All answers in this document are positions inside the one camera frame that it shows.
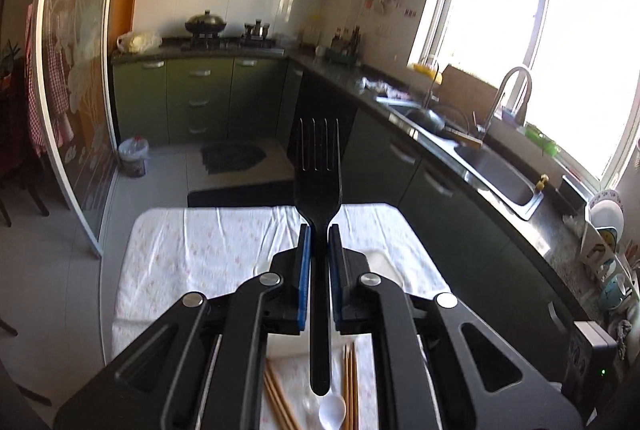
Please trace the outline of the wooden chopstick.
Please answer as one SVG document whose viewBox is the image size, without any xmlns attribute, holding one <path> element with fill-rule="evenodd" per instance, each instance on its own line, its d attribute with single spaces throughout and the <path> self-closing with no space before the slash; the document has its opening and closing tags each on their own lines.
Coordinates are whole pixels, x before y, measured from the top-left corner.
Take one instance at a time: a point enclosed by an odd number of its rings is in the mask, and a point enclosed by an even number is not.
<svg viewBox="0 0 640 430">
<path fill-rule="evenodd" d="M 355 341 L 350 345 L 349 350 L 349 379 L 350 379 L 350 390 L 349 390 L 349 401 L 350 401 L 350 428 L 352 430 L 359 429 L 359 416 L 358 416 L 358 370 L 357 370 L 357 355 L 356 355 L 356 344 Z"/>
<path fill-rule="evenodd" d="M 279 427 L 284 430 L 292 430 L 293 426 L 291 424 L 291 419 L 286 412 L 283 398 L 269 372 L 264 372 L 264 384 L 268 400 L 274 413 L 274 418 L 276 418 Z"/>
<path fill-rule="evenodd" d="M 293 409 L 286 399 L 280 382 L 269 360 L 265 361 L 264 384 L 274 416 L 281 429 L 299 430 L 300 425 Z"/>
<path fill-rule="evenodd" d="M 345 403 L 345 419 L 342 425 L 342 429 L 343 430 L 349 430 L 350 429 L 350 407 L 349 407 L 349 390 L 350 390 L 350 366 L 349 366 L 349 361 L 350 361 L 350 347 L 349 346 L 344 346 L 343 348 L 343 375 L 342 375 L 342 394 L 343 394 L 343 400 Z"/>
</svg>

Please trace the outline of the black plastic fork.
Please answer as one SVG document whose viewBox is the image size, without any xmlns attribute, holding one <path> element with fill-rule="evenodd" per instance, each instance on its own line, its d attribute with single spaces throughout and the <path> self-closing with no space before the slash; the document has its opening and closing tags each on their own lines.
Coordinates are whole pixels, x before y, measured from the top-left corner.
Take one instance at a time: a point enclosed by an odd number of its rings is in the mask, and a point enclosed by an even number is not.
<svg viewBox="0 0 640 430">
<path fill-rule="evenodd" d="M 329 227 L 342 202 L 340 129 L 308 117 L 298 133 L 294 203 L 310 227 L 310 386 L 323 396 L 331 387 Z"/>
</svg>

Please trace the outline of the steel kitchen sink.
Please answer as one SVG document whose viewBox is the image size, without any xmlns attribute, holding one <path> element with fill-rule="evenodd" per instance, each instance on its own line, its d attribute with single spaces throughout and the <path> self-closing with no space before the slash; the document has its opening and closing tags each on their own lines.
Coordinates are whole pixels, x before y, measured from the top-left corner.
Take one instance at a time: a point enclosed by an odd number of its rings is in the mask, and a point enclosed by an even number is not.
<svg viewBox="0 0 640 430">
<path fill-rule="evenodd" d="M 457 145 L 454 153 L 521 220 L 529 221 L 544 200 L 542 191 L 489 147 Z"/>
</svg>

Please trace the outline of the white plastic spoon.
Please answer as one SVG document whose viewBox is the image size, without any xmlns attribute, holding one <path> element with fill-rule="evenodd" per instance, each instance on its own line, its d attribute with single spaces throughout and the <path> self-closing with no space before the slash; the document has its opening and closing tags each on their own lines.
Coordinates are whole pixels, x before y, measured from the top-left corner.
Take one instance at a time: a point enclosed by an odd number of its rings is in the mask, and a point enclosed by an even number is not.
<svg viewBox="0 0 640 430">
<path fill-rule="evenodd" d="M 346 420 L 346 403 L 341 394 L 330 391 L 320 398 L 318 421 L 322 430 L 341 430 Z"/>
</svg>

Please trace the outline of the white floral tablecloth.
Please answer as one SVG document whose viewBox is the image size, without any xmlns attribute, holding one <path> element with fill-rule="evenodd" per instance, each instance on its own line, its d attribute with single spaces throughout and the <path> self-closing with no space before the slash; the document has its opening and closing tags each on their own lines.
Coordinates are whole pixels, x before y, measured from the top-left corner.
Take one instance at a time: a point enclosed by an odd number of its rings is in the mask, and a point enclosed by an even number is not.
<svg viewBox="0 0 640 430">
<path fill-rule="evenodd" d="M 384 203 L 343 205 L 334 219 L 342 245 L 372 271 L 431 299 L 449 287 L 406 219 Z M 302 217 L 293 207 L 152 209 L 134 222 L 124 254 L 112 324 L 118 355 L 190 291 L 213 298 L 267 271 L 296 246 Z"/>
</svg>

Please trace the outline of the dish rack with bowls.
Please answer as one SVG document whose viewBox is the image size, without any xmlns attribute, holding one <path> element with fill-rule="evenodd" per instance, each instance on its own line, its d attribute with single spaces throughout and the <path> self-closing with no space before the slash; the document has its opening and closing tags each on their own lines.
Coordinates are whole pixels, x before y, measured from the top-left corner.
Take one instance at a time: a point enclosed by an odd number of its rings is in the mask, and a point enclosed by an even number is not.
<svg viewBox="0 0 640 430">
<path fill-rule="evenodd" d="M 639 358 L 639 245 L 622 246 L 625 216 L 616 190 L 596 194 L 585 211 L 579 261 L 600 293 L 598 306 L 610 315 L 612 336 L 629 365 Z"/>
</svg>

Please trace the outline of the dark floor mat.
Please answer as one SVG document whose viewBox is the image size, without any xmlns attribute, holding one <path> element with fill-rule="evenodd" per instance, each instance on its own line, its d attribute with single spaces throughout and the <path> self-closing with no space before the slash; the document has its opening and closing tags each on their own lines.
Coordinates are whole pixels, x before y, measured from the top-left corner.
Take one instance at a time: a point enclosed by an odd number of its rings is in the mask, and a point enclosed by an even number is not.
<svg viewBox="0 0 640 430">
<path fill-rule="evenodd" d="M 209 175 L 249 170 L 265 159 L 262 148 L 244 143 L 216 143 L 201 149 Z"/>
</svg>

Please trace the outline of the white trash bin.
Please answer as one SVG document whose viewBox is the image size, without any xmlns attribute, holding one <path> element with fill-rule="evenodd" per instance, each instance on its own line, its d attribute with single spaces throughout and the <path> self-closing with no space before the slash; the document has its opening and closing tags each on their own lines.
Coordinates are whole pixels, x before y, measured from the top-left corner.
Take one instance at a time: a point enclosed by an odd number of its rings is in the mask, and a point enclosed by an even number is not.
<svg viewBox="0 0 640 430">
<path fill-rule="evenodd" d="M 149 148 L 149 142 L 141 136 L 130 137 L 120 143 L 118 146 L 120 163 L 129 177 L 145 176 L 145 160 Z"/>
</svg>

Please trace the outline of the wooden cutting board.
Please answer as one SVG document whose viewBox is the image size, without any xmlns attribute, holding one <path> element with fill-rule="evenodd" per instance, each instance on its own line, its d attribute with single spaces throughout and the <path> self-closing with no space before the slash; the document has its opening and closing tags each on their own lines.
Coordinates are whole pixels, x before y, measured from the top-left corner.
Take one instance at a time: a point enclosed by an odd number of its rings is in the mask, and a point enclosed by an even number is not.
<svg viewBox="0 0 640 430">
<path fill-rule="evenodd" d="M 498 94 L 498 88 L 458 69 L 451 64 L 442 72 L 442 85 L 438 97 L 445 104 L 451 104 L 460 110 L 470 122 L 475 119 L 478 125 L 484 125 Z"/>
</svg>

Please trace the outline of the crumpled cloth on counter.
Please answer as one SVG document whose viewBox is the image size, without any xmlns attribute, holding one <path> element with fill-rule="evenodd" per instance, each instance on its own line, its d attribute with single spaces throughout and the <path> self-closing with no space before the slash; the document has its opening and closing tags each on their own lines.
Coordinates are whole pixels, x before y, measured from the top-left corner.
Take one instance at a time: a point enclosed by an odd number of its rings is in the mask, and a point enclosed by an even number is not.
<svg viewBox="0 0 640 430">
<path fill-rule="evenodd" d="M 384 81 L 372 81 L 368 78 L 362 78 L 360 80 L 360 86 L 363 90 L 368 90 L 375 96 L 382 98 L 398 99 L 398 100 L 410 100 L 411 95 L 403 90 L 398 90 L 392 84 Z"/>
</svg>

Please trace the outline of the white plastic bag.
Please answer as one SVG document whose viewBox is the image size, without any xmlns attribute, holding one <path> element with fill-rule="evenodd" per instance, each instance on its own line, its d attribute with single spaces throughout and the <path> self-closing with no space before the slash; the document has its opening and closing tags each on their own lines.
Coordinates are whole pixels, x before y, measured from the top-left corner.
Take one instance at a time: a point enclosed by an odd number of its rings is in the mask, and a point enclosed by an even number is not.
<svg viewBox="0 0 640 430">
<path fill-rule="evenodd" d="M 163 43 L 162 38 L 150 32 L 134 32 L 122 34 L 116 40 L 116 46 L 119 52 L 123 54 L 142 54 L 150 49 L 160 47 Z"/>
</svg>

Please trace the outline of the condiment bottles tray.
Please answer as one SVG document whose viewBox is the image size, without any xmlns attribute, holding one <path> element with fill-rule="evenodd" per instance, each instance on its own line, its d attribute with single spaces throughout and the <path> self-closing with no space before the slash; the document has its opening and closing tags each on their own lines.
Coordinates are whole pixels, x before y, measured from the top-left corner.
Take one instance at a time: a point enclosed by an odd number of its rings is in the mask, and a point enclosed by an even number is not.
<svg viewBox="0 0 640 430">
<path fill-rule="evenodd" d="M 360 26 L 355 29 L 337 29 L 330 46 L 326 49 L 326 60 L 346 67 L 355 67 L 361 41 Z"/>
</svg>

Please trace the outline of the small steel pot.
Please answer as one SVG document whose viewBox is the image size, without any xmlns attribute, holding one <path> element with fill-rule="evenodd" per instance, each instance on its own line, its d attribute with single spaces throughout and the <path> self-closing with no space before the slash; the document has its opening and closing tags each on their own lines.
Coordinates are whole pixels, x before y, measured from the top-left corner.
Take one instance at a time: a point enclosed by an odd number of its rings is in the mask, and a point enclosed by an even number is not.
<svg viewBox="0 0 640 430">
<path fill-rule="evenodd" d="M 269 36 L 270 24 L 256 19 L 254 23 L 244 24 L 244 38 L 249 40 L 265 40 Z"/>
</svg>

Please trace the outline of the black wok with lid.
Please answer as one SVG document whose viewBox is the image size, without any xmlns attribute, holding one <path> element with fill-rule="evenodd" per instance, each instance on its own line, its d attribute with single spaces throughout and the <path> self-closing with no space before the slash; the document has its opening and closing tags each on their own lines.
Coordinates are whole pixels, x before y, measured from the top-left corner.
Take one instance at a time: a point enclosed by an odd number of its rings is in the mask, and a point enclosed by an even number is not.
<svg viewBox="0 0 640 430">
<path fill-rule="evenodd" d="M 221 16 L 212 14 L 206 10 L 204 14 L 196 15 L 184 23 L 186 31 L 193 35 L 213 35 L 218 36 L 226 28 L 227 23 Z"/>
</svg>

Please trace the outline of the glass sliding door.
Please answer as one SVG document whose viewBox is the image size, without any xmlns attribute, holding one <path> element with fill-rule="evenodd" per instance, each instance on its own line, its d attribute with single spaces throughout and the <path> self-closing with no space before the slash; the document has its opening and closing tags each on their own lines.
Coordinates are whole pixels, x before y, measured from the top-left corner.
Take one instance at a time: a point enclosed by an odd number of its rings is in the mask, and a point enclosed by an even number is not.
<svg viewBox="0 0 640 430">
<path fill-rule="evenodd" d="M 34 0 L 30 47 L 44 153 L 66 205 L 102 257 L 116 173 L 108 89 L 111 0 Z"/>
</svg>

